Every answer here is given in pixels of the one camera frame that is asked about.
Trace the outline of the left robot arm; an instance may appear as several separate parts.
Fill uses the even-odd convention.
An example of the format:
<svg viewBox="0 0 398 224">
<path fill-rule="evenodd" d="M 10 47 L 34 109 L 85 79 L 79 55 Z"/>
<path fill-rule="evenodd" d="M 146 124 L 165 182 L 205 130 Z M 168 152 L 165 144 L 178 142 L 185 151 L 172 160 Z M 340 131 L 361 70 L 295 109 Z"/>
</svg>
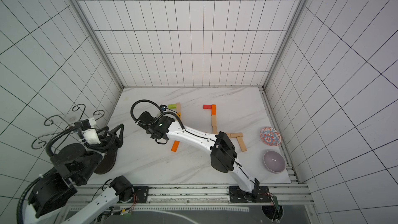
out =
<svg viewBox="0 0 398 224">
<path fill-rule="evenodd" d="M 65 146 L 58 153 L 52 146 L 62 137 L 76 132 L 82 143 Z M 118 149 L 123 146 L 124 124 L 113 129 L 96 129 L 88 120 L 79 121 L 56 134 L 46 145 L 53 168 L 31 182 L 18 201 L 17 223 L 24 223 L 23 204 L 25 200 L 35 210 L 34 217 L 40 218 L 63 207 L 76 192 L 77 186 L 86 185 L 92 174 L 103 175 L 116 164 Z"/>
</svg>

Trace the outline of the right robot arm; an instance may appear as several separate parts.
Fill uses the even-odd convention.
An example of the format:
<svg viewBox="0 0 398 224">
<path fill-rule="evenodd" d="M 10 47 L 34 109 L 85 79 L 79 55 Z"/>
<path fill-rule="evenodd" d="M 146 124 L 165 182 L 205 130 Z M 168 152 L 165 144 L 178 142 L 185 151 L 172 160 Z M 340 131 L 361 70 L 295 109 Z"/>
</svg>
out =
<svg viewBox="0 0 398 224">
<path fill-rule="evenodd" d="M 209 155 L 210 164 L 215 170 L 229 174 L 237 182 L 238 191 L 246 201 L 258 201 L 259 181 L 242 166 L 235 146 L 225 133 L 204 133 L 184 126 L 179 119 L 167 116 L 156 118 L 146 127 L 146 132 L 155 140 L 179 141 L 204 151 Z"/>
</svg>

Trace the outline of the natural wood block diagonal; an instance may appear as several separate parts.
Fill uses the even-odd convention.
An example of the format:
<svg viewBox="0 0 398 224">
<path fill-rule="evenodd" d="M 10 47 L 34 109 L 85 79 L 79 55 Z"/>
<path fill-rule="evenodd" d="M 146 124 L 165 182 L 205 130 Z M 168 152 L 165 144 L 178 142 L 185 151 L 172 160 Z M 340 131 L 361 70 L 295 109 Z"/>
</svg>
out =
<svg viewBox="0 0 398 224">
<path fill-rule="evenodd" d="M 213 126 L 213 127 L 212 127 L 212 133 L 213 133 L 213 134 L 217 134 L 217 133 L 218 133 L 218 131 L 217 131 L 217 126 Z"/>
</svg>

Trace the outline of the orange block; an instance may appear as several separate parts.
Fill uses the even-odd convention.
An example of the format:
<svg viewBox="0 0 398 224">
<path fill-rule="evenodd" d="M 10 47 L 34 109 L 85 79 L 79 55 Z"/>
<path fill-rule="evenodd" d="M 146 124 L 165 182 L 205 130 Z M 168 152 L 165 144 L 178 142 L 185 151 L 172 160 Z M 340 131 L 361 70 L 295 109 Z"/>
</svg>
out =
<svg viewBox="0 0 398 224">
<path fill-rule="evenodd" d="M 217 114 L 217 107 L 216 107 L 215 104 L 213 104 L 213 105 L 211 106 L 211 114 L 212 114 L 212 115 L 216 115 L 216 114 Z"/>
<path fill-rule="evenodd" d="M 171 151 L 172 151 L 172 152 L 176 152 L 176 151 L 178 150 L 179 144 L 180 144 L 179 141 L 175 141 L 175 142 L 173 143 L 173 146 L 172 146 Z"/>
</svg>

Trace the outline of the lime green block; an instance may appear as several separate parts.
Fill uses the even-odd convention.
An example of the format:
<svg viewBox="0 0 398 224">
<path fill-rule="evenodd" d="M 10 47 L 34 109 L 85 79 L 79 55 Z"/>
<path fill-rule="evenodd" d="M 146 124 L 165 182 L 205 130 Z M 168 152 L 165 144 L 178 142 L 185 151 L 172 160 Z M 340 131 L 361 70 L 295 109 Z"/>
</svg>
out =
<svg viewBox="0 0 398 224">
<path fill-rule="evenodd" d="M 177 104 L 169 104 L 167 107 L 169 109 L 176 109 L 177 108 Z"/>
</svg>

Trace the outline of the natural wood block top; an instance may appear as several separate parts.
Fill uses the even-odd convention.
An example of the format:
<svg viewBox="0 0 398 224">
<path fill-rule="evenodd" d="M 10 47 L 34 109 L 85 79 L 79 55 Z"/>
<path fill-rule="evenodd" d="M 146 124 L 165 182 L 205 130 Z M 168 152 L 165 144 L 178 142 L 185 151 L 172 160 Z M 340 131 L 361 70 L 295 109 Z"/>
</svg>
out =
<svg viewBox="0 0 398 224">
<path fill-rule="evenodd" d="M 176 111 L 178 113 L 181 113 L 181 104 L 180 103 L 176 103 Z"/>
</svg>

